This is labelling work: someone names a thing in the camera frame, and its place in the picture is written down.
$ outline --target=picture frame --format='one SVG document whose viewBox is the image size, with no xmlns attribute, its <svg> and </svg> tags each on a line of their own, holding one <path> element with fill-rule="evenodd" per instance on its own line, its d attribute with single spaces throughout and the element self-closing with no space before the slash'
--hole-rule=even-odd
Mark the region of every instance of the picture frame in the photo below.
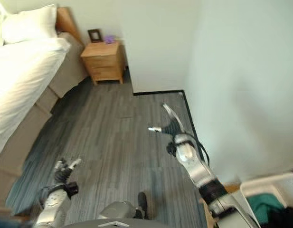
<svg viewBox="0 0 293 228">
<path fill-rule="evenodd" d="M 88 30 L 88 34 L 90 37 L 90 41 L 92 43 L 103 42 L 103 38 L 102 38 L 102 34 L 101 34 L 100 29 L 97 28 L 97 29 Z"/>
</svg>

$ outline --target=teal towel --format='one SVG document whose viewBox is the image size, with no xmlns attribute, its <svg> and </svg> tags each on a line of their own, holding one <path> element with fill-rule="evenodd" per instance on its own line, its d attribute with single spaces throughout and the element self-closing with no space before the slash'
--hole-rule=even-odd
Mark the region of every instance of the teal towel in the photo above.
<svg viewBox="0 0 293 228">
<path fill-rule="evenodd" d="M 268 223 L 268 214 L 271 210 L 279 211 L 284 209 L 284 206 L 278 201 L 276 196 L 270 193 L 248 197 L 247 201 L 249 202 L 259 224 Z"/>
</svg>

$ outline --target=gray wood-look floor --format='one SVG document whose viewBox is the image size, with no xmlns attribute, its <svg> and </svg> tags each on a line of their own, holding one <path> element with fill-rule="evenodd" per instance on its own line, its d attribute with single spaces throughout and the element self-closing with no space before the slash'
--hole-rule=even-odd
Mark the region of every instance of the gray wood-look floor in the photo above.
<svg viewBox="0 0 293 228">
<path fill-rule="evenodd" d="M 38 190 L 51 182 L 55 162 L 79 157 L 83 162 L 70 178 L 77 181 L 79 194 L 72 198 L 66 224 L 95 219 L 116 200 L 136 205 L 138 193 L 144 191 L 152 219 L 175 228 L 206 227 L 198 191 L 166 152 L 170 137 L 147 130 L 167 124 L 161 108 L 166 102 L 191 132 L 182 94 L 133 96 L 126 81 L 93 86 L 86 79 L 58 101 L 7 206 L 15 213 L 29 208 Z"/>
</svg>

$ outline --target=metallic robot arm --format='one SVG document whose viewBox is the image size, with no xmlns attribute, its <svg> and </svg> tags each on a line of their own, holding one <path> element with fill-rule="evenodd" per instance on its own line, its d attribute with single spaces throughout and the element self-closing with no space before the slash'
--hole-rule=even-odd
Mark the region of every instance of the metallic robot arm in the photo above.
<svg viewBox="0 0 293 228">
<path fill-rule="evenodd" d="M 56 163 L 53 184 L 44 203 L 44 210 L 34 226 L 35 228 L 59 228 L 64 226 L 66 213 L 71 205 L 71 197 L 78 193 L 78 186 L 75 182 L 68 184 L 66 182 L 80 162 L 81 159 L 77 159 L 69 166 L 65 160 Z"/>
<path fill-rule="evenodd" d="M 166 104 L 163 104 L 163 107 L 170 117 L 170 124 L 163 128 L 149 127 L 149 130 L 170 134 L 173 137 L 172 142 L 167 147 L 168 152 L 175 156 L 187 170 L 192 182 L 207 203 L 212 216 L 220 219 L 219 227 L 258 228 L 259 226 L 242 209 L 235 198 L 227 193 L 209 166 L 200 159 L 194 144 L 190 140 L 191 137 L 185 133 L 176 113 Z"/>
</svg>

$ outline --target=wooden nightstand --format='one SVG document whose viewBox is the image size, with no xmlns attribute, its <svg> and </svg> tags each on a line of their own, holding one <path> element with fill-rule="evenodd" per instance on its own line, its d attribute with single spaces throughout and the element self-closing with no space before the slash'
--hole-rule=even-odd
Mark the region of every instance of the wooden nightstand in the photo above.
<svg viewBox="0 0 293 228">
<path fill-rule="evenodd" d="M 91 43 L 81 54 L 94 84 L 103 80 L 119 80 L 123 83 L 124 58 L 120 43 Z"/>
</svg>

